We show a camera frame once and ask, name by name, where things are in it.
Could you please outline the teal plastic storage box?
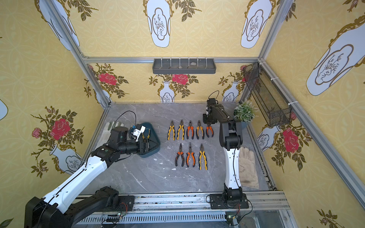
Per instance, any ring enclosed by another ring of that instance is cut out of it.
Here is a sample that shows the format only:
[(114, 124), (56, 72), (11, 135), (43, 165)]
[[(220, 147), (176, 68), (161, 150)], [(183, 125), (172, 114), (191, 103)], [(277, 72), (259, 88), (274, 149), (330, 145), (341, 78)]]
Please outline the teal plastic storage box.
[(151, 152), (148, 155), (140, 155), (140, 157), (142, 157), (142, 158), (147, 158), (147, 157), (152, 156), (153, 154), (157, 153), (160, 150), (160, 146), (161, 146), (160, 139), (159, 139), (157, 133), (155, 132), (154, 127), (149, 122), (144, 122), (144, 123), (141, 123), (141, 124), (133, 125), (129, 129), (129, 133), (128, 134), (129, 134), (130, 139), (132, 140), (132, 143), (130, 144), (130, 146), (127, 147), (127, 153), (128, 154), (136, 154), (136, 150), (137, 150), (137, 147), (138, 147), (138, 143), (139, 142), (144, 142), (142, 135), (140, 135), (140, 137), (139, 137), (139, 139), (138, 139), (137, 142), (135, 142), (132, 139), (132, 128), (134, 126), (137, 126), (138, 129), (139, 129), (139, 127), (141, 125), (145, 126), (145, 129), (146, 128), (149, 128), (150, 131), (151, 131), (151, 135), (150, 135), (150, 138), (148, 140), (148, 143), (150, 143)]

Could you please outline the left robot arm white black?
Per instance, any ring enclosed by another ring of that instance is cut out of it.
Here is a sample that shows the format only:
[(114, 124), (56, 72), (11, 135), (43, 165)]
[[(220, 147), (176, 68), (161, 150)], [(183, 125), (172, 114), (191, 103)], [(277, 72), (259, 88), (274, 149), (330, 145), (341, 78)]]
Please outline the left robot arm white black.
[(77, 203), (74, 200), (101, 173), (123, 154), (145, 156), (157, 152), (160, 141), (150, 123), (130, 129), (119, 126), (111, 130), (108, 141), (91, 153), (87, 161), (59, 187), (43, 198), (32, 198), (25, 207), (26, 228), (70, 228), (92, 213), (105, 208), (117, 209), (119, 192), (103, 187)]

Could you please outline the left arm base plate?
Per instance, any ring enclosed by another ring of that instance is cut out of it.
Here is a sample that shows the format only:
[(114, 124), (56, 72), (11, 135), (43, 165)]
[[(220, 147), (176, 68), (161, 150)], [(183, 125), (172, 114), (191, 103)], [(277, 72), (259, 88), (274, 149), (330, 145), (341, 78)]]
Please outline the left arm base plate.
[(135, 196), (122, 195), (118, 196), (113, 200), (112, 208), (117, 211), (129, 212), (133, 210), (134, 203), (135, 203)]

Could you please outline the red orange black pliers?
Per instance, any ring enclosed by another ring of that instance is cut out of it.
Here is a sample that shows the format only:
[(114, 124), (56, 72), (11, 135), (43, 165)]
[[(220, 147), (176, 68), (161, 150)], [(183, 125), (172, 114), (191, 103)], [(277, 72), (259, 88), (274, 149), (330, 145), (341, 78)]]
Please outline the red orange black pliers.
[(192, 121), (189, 121), (186, 133), (186, 139), (194, 139), (194, 127)]

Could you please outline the yellow black pliers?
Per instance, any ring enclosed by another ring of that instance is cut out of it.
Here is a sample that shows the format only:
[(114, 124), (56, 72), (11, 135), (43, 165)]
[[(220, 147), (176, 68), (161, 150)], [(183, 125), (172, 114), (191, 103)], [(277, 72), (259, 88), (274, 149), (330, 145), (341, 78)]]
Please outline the yellow black pliers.
[(167, 136), (167, 140), (175, 140), (175, 124), (174, 121), (172, 120), (169, 126), (169, 130), (168, 130), (168, 136)]
[(184, 140), (184, 136), (185, 136), (184, 123), (183, 120), (181, 120), (177, 132), (177, 140)]
[(206, 158), (204, 146), (203, 146), (203, 144), (201, 144), (200, 150), (199, 150), (199, 170), (202, 170), (203, 167), (205, 168), (205, 170), (208, 170), (207, 158)]

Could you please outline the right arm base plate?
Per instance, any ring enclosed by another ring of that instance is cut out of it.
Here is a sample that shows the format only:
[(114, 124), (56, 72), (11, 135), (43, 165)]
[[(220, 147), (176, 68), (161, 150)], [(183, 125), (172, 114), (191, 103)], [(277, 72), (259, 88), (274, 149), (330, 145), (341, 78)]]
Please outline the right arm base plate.
[(248, 209), (250, 207), (245, 194), (242, 194), (237, 199), (229, 199), (223, 193), (210, 194), (208, 198), (212, 210)]

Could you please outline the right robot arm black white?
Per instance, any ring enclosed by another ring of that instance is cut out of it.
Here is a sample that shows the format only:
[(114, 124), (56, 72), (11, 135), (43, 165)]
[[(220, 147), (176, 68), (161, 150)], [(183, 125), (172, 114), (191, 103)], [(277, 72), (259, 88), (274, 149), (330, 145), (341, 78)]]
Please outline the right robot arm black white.
[(241, 200), (243, 197), (239, 178), (239, 153), (242, 145), (241, 121), (228, 114), (224, 106), (214, 98), (207, 100), (203, 122), (220, 124), (219, 142), (225, 154), (226, 175), (223, 196), (226, 202)]

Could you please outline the orange long nose pliers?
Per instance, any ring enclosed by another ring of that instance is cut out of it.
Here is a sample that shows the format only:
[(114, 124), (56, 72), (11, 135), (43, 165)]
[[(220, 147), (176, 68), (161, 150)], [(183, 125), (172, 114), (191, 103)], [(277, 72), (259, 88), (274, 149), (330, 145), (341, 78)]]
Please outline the orange long nose pliers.
[(207, 123), (206, 124), (206, 136), (209, 138), (209, 137), (214, 137), (214, 130), (212, 128), (212, 125), (211, 123)]

